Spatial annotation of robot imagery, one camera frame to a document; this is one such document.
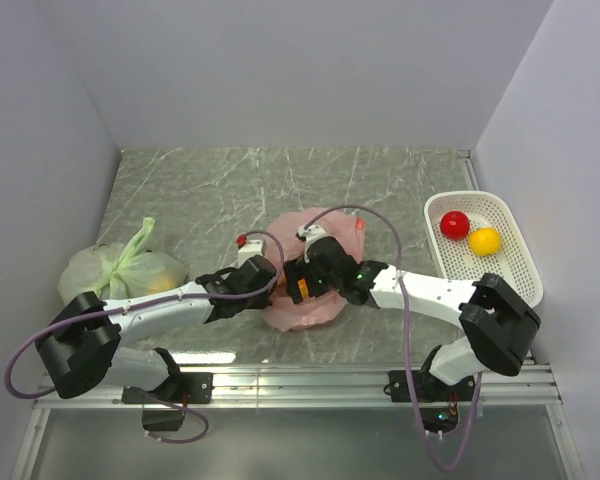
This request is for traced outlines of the orange peach fruit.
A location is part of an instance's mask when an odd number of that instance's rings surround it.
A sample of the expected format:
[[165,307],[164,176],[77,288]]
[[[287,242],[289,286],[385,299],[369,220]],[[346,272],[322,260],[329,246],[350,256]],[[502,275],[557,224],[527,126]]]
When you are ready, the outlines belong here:
[[309,289],[305,279],[300,279],[297,282],[298,291],[300,293],[300,297],[302,300],[305,300],[309,297]]

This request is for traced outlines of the pink plastic bag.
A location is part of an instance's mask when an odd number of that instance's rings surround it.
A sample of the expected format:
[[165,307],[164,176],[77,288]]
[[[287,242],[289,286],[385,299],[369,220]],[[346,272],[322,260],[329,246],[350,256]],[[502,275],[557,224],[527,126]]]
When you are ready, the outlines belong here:
[[[303,330],[328,323],[336,318],[346,300],[330,288],[324,278],[304,263],[304,243],[297,231],[316,217],[318,207],[288,212],[277,217],[267,231],[274,235],[284,250],[280,260],[274,242],[266,241],[265,258],[275,267],[290,263],[270,297],[271,305],[262,311],[264,321],[282,332]],[[342,245],[344,251],[361,261],[365,243],[365,222],[362,218],[334,211],[318,220],[326,233]]]

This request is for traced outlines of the red apple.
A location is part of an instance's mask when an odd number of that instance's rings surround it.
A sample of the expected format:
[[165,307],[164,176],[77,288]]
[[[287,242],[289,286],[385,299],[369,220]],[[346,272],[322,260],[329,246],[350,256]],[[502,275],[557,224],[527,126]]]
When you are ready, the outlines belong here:
[[439,224],[442,235],[450,240],[461,240],[469,235],[470,220],[468,216],[457,210],[445,213]]

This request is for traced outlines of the yellow fruit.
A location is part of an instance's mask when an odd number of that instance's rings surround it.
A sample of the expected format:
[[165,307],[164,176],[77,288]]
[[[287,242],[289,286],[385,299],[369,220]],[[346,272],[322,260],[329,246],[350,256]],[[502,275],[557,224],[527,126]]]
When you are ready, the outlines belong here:
[[496,229],[480,228],[469,234],[468,245],[476,256],[484,257],[498,253],[502,240]]
[[173,290],[179,286],[176,278],[168,275],[156,276],[147,286],[147,294],[154,295]]

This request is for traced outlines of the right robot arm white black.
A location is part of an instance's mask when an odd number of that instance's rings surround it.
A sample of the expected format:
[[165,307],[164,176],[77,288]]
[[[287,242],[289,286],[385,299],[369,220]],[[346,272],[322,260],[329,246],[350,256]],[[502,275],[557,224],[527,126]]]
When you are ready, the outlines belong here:
[[286,261],[284,275],[296,304],[336,293],[351,305],[408,310],[460,328],[462,337],[435,347],[413,375],[424,402],[448,398],[481,372],[517,376],[541,326],[535,311],[497,274],[449,280],[357,261],[331,236]]

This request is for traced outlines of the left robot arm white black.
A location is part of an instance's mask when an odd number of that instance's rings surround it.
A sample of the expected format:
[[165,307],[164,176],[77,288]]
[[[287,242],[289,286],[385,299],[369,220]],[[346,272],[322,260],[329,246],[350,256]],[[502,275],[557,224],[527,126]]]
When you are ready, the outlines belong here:
[[255,255],[237,268],[159,294],[107,301],[92,292],[80,294],[56,316],[53,332],[37,340],[36,349],[62,399],[106,384],[144,390],[160,402],[180,402],[186,381],[173,355],[163,347],[137,350],[133,343],[264,309],[276,274],[269,260]]

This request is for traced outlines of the yellow fruit in green bag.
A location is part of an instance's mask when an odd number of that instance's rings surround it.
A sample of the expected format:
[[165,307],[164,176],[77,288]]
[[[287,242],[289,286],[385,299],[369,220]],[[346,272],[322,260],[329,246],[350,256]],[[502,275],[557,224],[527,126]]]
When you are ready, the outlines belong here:
[[168,275],[156,276],[147,286],[147,294],[154,295],[173,290],[179,286],[176,278]]

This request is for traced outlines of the green plastic bag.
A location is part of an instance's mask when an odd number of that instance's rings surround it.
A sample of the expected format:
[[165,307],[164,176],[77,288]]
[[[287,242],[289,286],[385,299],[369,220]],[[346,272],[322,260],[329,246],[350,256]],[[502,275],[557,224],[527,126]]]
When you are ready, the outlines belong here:
[[64,303],[77,295],[93,292],[100,299],[132,299],[147,294],[156,276],[176,278],[185,283],[186,268],[167,253],[146,247],[155,220],[143,219],[141,228],[126,243],[106,243],[76,253],[63,271],[58,292]]

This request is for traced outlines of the white perforated plastic basket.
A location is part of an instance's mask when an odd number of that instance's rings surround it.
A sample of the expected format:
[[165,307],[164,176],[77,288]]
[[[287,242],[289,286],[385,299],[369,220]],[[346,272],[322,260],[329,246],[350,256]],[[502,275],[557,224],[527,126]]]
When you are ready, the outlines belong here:
[[424,206],[426,233],[438,274],[475,280],[494,273],[531,307],[543,284],[506,203],[483,191],[452,191],[430,197]]

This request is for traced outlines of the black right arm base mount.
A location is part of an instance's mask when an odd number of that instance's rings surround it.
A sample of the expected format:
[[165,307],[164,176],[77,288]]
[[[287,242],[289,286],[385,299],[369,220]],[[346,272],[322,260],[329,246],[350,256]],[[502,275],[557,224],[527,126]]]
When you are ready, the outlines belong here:
[[[459,402],[470,400],[473,394],[471,381],[463,380],[454,386],[447,386],[415,370],[412,371],[412,377],[425,431],[445,435],[455,430],[461,423]],[[383,393],[392,403],[412,404],[406,372],[389,371],[388,383],[384,385]]]

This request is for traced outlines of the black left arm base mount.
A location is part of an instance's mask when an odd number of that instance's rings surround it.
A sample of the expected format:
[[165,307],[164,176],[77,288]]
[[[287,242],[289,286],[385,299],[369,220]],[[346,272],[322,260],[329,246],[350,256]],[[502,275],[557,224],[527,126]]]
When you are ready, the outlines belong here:
[[121,403],[142,407],[142,427],[149,433],[175,433],[187,416],[182,408],[209,404],[212,389],[212,373],[181,373],[177,379],[168,379],[146,393],[139,387],[124,387]]

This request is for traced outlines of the aluminium rail frame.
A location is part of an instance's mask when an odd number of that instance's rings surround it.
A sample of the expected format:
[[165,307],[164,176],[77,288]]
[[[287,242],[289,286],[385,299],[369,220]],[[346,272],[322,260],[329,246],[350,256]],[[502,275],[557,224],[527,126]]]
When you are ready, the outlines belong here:
[[[352,204],[367,223],[366,255],[435,271],[424,206],[475,189],[459,150],[349,147],[127,148],[99,239],[123,241],[151,216],[151,246],[191,275],[236,256],[235,237],[280,215]],[[403,364],[399,313],[349,307],[332,323],[282,333],[257,313],[174,329],[144,341],[189,372],[213,376],[183,445],[145,436],[141,407],[119,387],[37,401],[25,464],[33,479],[437,479],[411,407],[388,394]]]

